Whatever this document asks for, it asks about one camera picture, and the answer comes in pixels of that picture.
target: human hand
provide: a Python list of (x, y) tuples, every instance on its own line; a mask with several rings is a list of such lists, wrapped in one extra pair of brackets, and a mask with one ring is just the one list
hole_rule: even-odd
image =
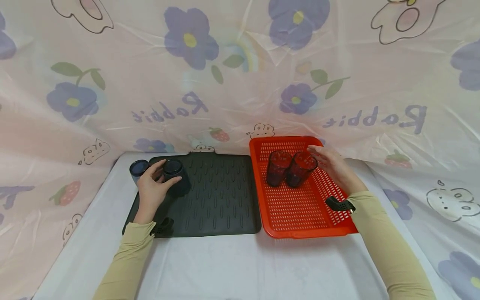
[(163, 172), (162, 165), (165, 161), (165, 159), (162, 159), (153, 164), (138, 179), (137, 186), (140, 195), (140, 203), (138, 205), (135, 219), (133, 220), (134, 223), (148, 224), (152, 222), (156, 210), (165, 200), (168, 189), (181, 180), (181, 177), (177, 176), (163, 182), (164, 177), (162, 175), (159, 180), (155, 181), (155, 178), (158, 178)]
[(340, 156), (333, 150), (310, 145), (307, 150), (317, 158), (321, 167), (348, 196), (355, 192), (368, 191), (365, 184)]

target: rubber mat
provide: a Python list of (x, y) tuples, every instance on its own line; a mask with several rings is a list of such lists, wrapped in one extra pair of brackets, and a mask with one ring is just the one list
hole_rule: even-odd
[[(167, 195), (155, 213), (156, 238), (203, 237), (253, 234), (262, 228), (257, 190), (250, 156), (198, 152), (182, 156), (158, 156), (150, 164), (166, 158), (182, 162), (192, 189), (180, 198)], [(135, 198), (123, 227), (138, 210)]]

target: backdrop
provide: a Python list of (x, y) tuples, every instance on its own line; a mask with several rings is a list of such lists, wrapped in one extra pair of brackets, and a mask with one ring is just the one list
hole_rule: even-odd
[(123, 152), (312, 135), (366, 161), (452, 297), (480, 299), (478, 11), (0, 0), (0, 298), (33, 296)]

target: beige sleeve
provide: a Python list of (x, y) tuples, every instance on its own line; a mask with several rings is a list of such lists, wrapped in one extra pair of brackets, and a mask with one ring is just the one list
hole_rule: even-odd
[(365, 246), (387, 288), (390, 300), (436, 299), (417, 257), (371, 192), (357, 192), (348, 200)]
[(153, 236), (155, 222), (129, 223), (113, 261), (96, 289), (94, 300), (134, 300)]

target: cup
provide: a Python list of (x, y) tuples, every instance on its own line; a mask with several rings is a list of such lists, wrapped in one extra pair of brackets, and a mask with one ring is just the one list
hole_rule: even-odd
[(145, 171), (148, 169), (148, 161), (140, 159), (135, 161), (130, 165), (130, 175), (132, 176), (133, 182), (137, 184), (138, 179), (142, 176)]
[(267, 167), (267, 183), (270, 186), (279, 186), (287, 173), (292, 162), (292, 156), (285, 151), (270, 153)]
[(292, 188), (301, 186), (317, 168), (317, 165), (317, 160), (309, 152), (297, 152), (288, 169), (285, 182)]
[(165, 177), (165, 181), (177, 176), (182, 177), (179, 182), (175, 183), (168, 190), (167, 193), (172, 197), (182, 197), (192, 188), (188, 174), (183, 167), (183, 164), (178, 159), (169, 159), (165, 162), (163, 165), (163, 176)]

